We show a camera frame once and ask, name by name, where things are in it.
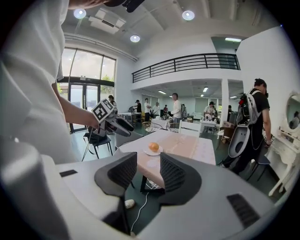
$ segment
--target pink tablecloth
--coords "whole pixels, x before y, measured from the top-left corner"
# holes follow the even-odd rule
[[[210,139],[192,137],[164,130],[159,130],[119,148],[122,152],[136,151],[138,171],[161,187],[164,187],[165,184],[159,172],[160,156],[149,156],[143,151],[151,142],[158,143],[163,148],[163,152],[212,165],[216,164],[214,149]]]

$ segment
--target black railing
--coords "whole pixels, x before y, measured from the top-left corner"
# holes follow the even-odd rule
[[[235,54],[206,53],[173,58],[153,64],[134,72],[132,74],[132,78],[135,83],[162,74],[200,68],[226,68],[240,70],[239,62]]]

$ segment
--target window frame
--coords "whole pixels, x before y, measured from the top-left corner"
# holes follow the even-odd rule
[[[97,79],[97,78],[86,78],[86,79],[95,79],[95,80],[98,80],[98,81],[105,81],[105,82],[107,82],[106,80],[102,80],[102,79],[101,79],[101,77],[102,77],[102,65],[103,65],[103,59],[104,59],[104,57],[106,57],[106,58],[108,58],[108,59],[111,59],[111,60],[114,60],[114,61],[115,61],[114,68],[113,68],[113,78],[115,79],[117,59],[114,59],[114,58],[112,58],[112,57],[106,56],[106,55],[104,55],[104,54],[99,54],[99,53],[96,53],[96,52],[84,50],[84,49],[81,49],[81,48],[65,47],[64,49],[75,50],[75,54],[74,54],[74,56],[73,56],[72,64],[71,64],[71,68],[70,68],[70,72],[69,72],[69,74],[70,74],[69,76],[70,76],[70,77],[74,77],[74,76],[71,76],[71,71],[72,71],[73,62],[74,62],[76,53],[77,53],[77,51],[81,51],[81,52],[92,53],[92,54],[95,54],[95,55],[98,55],[98,56],[102,56],[102,61],[101,61],[101,65],[100,65],[100,79]]]

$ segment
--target black pants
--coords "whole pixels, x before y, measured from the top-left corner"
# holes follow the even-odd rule
[[[253,140],[255,148],[257,148],[257,145],[260,143],[260,141]],[[237,163],[235,164],[235,166],[233,167],[233,169],[231,171],[233,171],[236,174],[239,174],[240,172],[242,172],[252,159],[258,159],[264,146],[265,146],[265,142],[263,141],[261,146],[257,150],[254,150],[254,148],[252,146],[251,136],[250,136],[245,150],[242,152],[239,160],[237,161]],[[224,160],[223,165],[226,168],[228,168],[234,160],[235,160],[235,158],[231,158],[228,156]]]
[[[145,113],[145,122],[149,122],[150,112]]]

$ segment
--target hand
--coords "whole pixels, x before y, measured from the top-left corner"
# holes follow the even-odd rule
[[[90,113],[88,118],[89,118],[88,121],[87,121],[88,126],[91,126],[95,129],[98,129],[99,128],[99,123],[98,123],[97,119],[95,118],[95,116],[92,113]]]
[[[265,148],[269,148],[272,144],[272,141],[271,140],[267,140],[266,141],[266,144],[265,144]]]

